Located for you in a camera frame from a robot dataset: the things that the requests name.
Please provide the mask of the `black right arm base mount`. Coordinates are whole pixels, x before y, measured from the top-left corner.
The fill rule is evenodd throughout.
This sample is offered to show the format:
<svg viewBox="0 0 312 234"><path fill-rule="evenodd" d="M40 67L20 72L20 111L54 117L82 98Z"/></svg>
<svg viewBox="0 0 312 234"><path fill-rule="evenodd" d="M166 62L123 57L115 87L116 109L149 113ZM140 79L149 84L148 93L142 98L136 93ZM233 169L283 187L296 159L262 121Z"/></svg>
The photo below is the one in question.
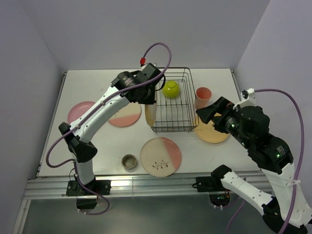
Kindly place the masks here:
<svg viewBox="0 0 312 234"><path fill-rule="evenodd" d="M195 183L192 185L194 189L197 189L198 193L213 193L221 192L221 194L209 195L209 200L214 209L225 209L234 205L239 197L231 199L230 190L223 187L221 179L225 174L232 172L226 165L221 165L211 172L210 176L198 176L195 178Z"/></svg>

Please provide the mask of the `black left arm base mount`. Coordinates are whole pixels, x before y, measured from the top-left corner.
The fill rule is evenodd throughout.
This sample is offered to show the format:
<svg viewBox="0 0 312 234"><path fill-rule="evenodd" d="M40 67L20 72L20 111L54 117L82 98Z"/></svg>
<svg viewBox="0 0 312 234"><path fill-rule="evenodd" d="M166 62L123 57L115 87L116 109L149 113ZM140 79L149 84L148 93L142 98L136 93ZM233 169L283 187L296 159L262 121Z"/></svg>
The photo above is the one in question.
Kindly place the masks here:
<svg viewBox="0 0 312 234"><path fill-rule="evenodd" d="M93 180L86 186L90 191L81 187L77 180L70 180L67 184L66 196L77 197L76 207L82 211L90 211L98 204L98 195L109 195L110 180Z"/></svg>

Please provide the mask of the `cream and yellow plate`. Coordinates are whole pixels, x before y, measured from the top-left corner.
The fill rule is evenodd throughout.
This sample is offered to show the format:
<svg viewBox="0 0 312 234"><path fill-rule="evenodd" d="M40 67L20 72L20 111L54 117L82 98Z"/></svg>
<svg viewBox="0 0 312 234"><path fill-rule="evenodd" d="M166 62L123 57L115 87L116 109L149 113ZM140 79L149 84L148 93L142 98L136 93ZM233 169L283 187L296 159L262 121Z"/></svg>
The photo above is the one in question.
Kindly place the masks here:
<svg viewBox="0 0 312 234"><path fill-rule="evenodd" d="M156 120L156 111L157 111L157 104L154 103L153 105L145 105L145 120L146 123L153 127L155 120Z"/></svg>

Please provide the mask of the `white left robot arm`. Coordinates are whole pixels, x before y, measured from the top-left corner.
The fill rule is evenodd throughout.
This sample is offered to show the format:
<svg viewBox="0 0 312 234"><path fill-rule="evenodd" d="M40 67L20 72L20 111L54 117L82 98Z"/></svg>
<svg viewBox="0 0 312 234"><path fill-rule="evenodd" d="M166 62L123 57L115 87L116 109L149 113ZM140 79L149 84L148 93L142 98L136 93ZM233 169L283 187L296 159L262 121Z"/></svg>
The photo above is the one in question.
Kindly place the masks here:
<svg viewBox="0 0 312 234"><path fill-rule="evenodd" d="M142 65L139 70L124 71L117 75L105 94L79 119L63 122L58 128L69 151L73 154L75 178L78 190L84 195L95 193L101 186L93 171L93 158L98 150L91 142L97 131L118 111L130 103L144 104L146 122L153 127L156 121L157 87L166 79L164 70L154 64Z"/></svg>

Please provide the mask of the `small speckled ceramic cup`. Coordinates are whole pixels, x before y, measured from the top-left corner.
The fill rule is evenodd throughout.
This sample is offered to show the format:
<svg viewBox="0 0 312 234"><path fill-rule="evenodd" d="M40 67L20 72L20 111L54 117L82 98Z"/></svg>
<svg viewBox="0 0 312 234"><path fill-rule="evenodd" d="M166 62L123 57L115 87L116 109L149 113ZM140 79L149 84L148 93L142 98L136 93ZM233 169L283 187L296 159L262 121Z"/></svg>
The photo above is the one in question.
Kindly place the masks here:
<svg viewBox="0 0 312 234"><path fill-rule="evenodd" d="M132 170L137 166L137 159L134 155L127 154L122 158L121 165L125 170Z"/></svg>

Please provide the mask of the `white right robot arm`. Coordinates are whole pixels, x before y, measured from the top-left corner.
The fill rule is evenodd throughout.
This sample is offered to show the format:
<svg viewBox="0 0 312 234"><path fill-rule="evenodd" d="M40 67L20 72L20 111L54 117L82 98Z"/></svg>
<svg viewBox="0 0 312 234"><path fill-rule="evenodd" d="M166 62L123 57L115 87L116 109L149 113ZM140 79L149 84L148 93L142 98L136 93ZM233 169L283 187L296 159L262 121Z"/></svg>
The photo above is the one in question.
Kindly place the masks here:
<svg viewBox="0 0 312 234"><path fill-rule="evenodd" d="M312 222L308 205L297 180L298 173L288 144L269 132L270 118L256 105L234 105L220 97L197 110L201 121L212 122L220 133L233 136L268 179L274 194L267 194L241 179L231 168L220 165L211 172L216 190L228 189L252 205L265 224L277 234L306 234Z"/></svg>

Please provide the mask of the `lime green bowl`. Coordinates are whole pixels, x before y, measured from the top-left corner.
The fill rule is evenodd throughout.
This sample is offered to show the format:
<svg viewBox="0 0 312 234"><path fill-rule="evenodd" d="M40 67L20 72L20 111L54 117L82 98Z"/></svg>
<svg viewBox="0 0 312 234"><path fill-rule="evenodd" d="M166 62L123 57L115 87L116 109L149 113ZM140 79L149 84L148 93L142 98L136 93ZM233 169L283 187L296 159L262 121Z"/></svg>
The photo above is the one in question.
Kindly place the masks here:
<svg viewBox="0 0 312 234"><path fill-rule="evenodd" d="M167 81L162 89L162 93L167 98L176 98L180 94L179 84L173 80Z"/></svg>

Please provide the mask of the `salmon pink cup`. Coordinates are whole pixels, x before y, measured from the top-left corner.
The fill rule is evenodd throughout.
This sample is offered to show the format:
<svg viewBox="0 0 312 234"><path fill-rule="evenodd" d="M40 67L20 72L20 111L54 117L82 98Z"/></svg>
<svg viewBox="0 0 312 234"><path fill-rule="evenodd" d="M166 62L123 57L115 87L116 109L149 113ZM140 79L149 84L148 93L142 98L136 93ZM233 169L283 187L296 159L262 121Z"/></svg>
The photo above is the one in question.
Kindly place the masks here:
<svg viewBox="0 0 312 234"><path fill-rule="evenodd" d="M199 87L195 93L195 108L201 109L208 106L212 92L207 87Z"/></svg>

